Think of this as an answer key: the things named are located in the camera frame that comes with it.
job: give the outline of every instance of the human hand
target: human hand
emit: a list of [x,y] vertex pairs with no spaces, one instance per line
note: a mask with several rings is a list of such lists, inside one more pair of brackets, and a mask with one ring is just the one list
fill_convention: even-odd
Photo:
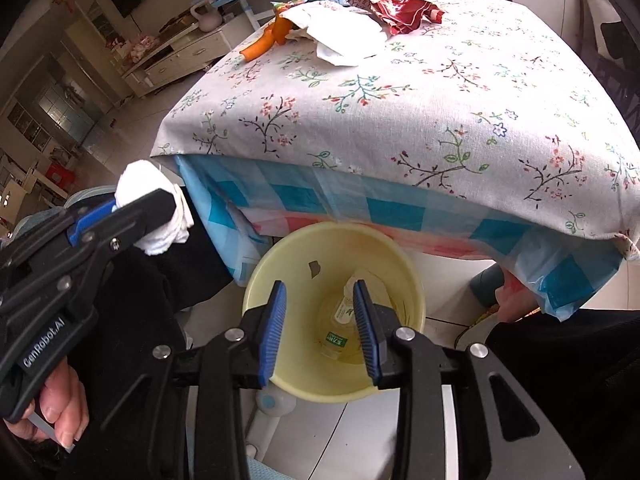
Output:
[[[76,371],[66,362],[66,357],[44,383],[40,391],[40,409],[47,422],[54,425],[56,438],[62,446],[71,447],[74,440],[80,440],[89,424],[89,409],[84,386]],[[5,421],[5,424],[19,438],[42,442],[48,437],[28,420],[34,410],[35,402],[32,400],[22,420],[16,424]]]

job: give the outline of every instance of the red snack bag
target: red snack bag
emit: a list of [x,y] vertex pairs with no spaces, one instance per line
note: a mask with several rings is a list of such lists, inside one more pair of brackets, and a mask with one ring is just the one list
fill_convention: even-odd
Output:
[[408,34],[420,27],[422,18],[442,23],[443,10],[426,0],[350,0],[352,5],[370,10],[390,26],[390,32]]

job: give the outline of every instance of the bucket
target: bucket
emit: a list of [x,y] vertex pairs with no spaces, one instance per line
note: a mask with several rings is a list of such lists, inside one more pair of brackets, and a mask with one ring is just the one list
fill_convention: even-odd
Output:
[[311,402],[349,402],[377,389],[359,364],[320,352],[317,325],[322,301],[342,290],[357,269],[382,280],[400,323],[424,327],[422,283],[414,264],[389,237],[360,224],[322,222],[293,232],[262,258],[246,288],[242,312],[267,303],[273,282],[287,287],[287,315],[271,381]]

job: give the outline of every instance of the desk leg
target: desk leg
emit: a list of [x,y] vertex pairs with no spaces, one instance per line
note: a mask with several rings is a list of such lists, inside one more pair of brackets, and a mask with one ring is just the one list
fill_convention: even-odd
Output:
[[260,30],[260,23],[258,23],[258,20],[255,19],[254,12],[251,10],[251,7],[249,6],[249,3],[247,2],[247,0],[238,0],[238,1],[240,2],[240,6],[242,7],[242,10],[244,10],[244,13],[249,18],[249,22],[253,26],[254,30]]

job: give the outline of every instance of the green label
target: green label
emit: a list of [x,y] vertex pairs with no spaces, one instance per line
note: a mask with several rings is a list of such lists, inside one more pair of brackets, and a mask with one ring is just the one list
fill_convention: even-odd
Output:
[[339,335],[334,334],[333,332],[329,332],[326,335],[326,340],[332,345],[339,346],[340,348],[344,348],[344,346],[347,344],[347,338],[340,337]]

